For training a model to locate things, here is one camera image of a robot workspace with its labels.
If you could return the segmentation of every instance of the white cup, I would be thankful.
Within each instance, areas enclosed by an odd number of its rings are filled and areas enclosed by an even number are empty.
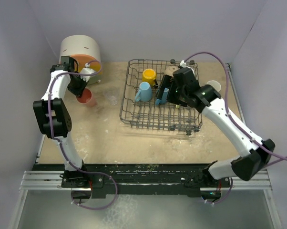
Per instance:
[[[219,92],[221,90],[221,88],[222,88],[221,84],[218,81],[216,81],[216,80],[210,80],[206,84],[209,84],[210,86],[213,86],[213,88],[215,88],[215,90],[217,92]]]

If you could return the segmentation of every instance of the dish rack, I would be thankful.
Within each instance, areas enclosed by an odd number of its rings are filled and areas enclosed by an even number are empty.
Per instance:
[[[142,82],[143,70],[147,68],[156,71],[156,80],[161,83],[165,69],[168,66],[179,66],[180,62],[175,60],[130,60],[126,70],[126,79],[123,91],[123,99],[120,108],[120,120],[135,128],[146,128],[155,130],[170,130],[185,132],[191,135],[192,132],[198,132],[202,126],[202,114],[199,114],[194,108],[182,107],[176,108],[175,104],[165,103],[156,106],[155,96],[149,102],[135,102],[134,98],[138,91],[139,84]],[[196,79],[199,78],[197,63],[187,62],[189,67],[195,71]]]

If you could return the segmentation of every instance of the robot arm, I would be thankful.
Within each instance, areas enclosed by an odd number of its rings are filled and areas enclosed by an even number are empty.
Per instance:
[[[192,68],[181,62],[181,68],[171,76],[165,75],[160,85],[160,92],[169,88],[167,100],[182,106],[190,106],[210,119],[232,142],[240,156],[226,161],[215,161],[204,169],[205,179],[218,180],[224,177],[239,177],[248,181],[270,160],[270,155],[254,144],[229,119],[225,110],[225,102],[221,95],[210,85],[200,86]],[[272,140],[264,141],[253,133],[241,120],[229,110],[232,118],[249,133],[258,143],[273,151]]]
[[[54,137],[52,141],[56,144],[61,151],[60,144],[64,149],[66,156],[77,168],[82,168],[83,162],[79,157],[71,137],[72,120],[65,107],[63,98],[66,89],[72,92],[75,96],[81,97],[84,88],[87,85],[90,77],[88,74],[93,74],[95,71],[90,68],[83,68],[80,74],[86,76],[75,76],[69,73],[74,72],[75,60],[69,56],[61,57],[62,64],[54,65],[51,68],[51,80],[48,85],[45,95],[39,101],[33,103],[33,109],[39,124],[40,131],[48,138],[51,138],[49,116],[52,115]],[[51,90],[51,114],[48,113],[48,99],[51,84],[54,85]],[[66,171],[75,171],[66,160],[64,160]]]

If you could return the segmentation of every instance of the white cable clip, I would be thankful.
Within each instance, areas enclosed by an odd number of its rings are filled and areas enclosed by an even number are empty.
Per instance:
[[[182,60],[182,61],[180,62],[180,66],[183,67],[183,68],[185,68],[185,67],[187,67],[187,64],[186,64],[186,62],[185,62],[184,60]]]

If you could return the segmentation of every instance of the yellow mug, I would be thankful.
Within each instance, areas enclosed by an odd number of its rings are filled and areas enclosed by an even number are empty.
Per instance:
[[[158,88],[158,83],[156,80],[156,71],[151,68],[145,69],[143,71],[143,82],[147,82],[154,88]]]

